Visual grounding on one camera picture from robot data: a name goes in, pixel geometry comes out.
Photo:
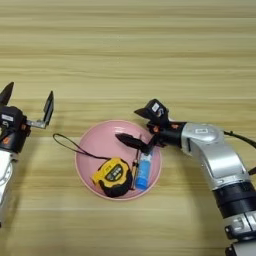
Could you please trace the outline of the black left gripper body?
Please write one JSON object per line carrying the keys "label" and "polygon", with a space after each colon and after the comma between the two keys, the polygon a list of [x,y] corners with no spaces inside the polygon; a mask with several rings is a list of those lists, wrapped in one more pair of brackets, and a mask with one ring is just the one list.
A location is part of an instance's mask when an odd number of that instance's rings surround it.
{"label": "black left gripper body", "polygon": [[22,120],[17,127],[8,121],[0,122],[0,149],[14,153],[20,153],[27,137],[31,133],[31,127],[27,120]]}

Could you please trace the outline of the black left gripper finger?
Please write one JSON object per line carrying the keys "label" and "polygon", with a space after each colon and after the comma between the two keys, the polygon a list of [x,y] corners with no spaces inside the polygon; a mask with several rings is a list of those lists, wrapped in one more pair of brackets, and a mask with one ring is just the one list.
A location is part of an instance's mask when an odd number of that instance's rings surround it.
{"label": "black left gripper finger", "polygon": [[49,125],[53,111],[54,111],[54,93],[53,92],[50,92],[46,100],[43,111],[44,111],[44,116],[42,120],[37,120],[37,121],[28,120],[27,124],[31,127],[40,128],[40,129],[45,129]]}
{"label": "black left gripper finger", "polygon": [[0,105],[7,105],[8,104],[8,102],[11,98],[11,95],[12,95],[13,87],[14,87],[14,83],[10,82],[2,90],[2,92],[0,93]]}

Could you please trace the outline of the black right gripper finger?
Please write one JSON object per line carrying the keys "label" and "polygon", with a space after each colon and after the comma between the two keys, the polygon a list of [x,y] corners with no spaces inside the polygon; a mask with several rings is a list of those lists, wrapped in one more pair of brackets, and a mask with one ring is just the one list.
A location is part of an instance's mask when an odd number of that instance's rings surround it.
{"label": "black right gripper finger", "polygon": [[148,143],[145,143],[141,139],[135,138],[126,133],[118,133],[116,134],[116,138],[126,146],[140,150],[145,154],[149,154],[156,145],[155,138],[152,138]]}
{"label": "black right gripper finger", "polygon": [[140,108],[134,111],[135,114],[139,115],[144,119],[149,119],[150,115],[147,108]]}

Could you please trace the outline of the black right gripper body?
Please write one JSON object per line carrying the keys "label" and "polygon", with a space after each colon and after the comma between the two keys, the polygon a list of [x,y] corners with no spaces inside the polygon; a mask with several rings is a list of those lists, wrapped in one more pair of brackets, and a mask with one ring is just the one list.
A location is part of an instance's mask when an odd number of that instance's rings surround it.
{"label": "black right gripper body", "polygon": [[160,125],[150,121],[147,128],[153,135],[152,139],[157,146],[174,145],[181,147],[182,131],[185,125],[185,122],[169,121]]}

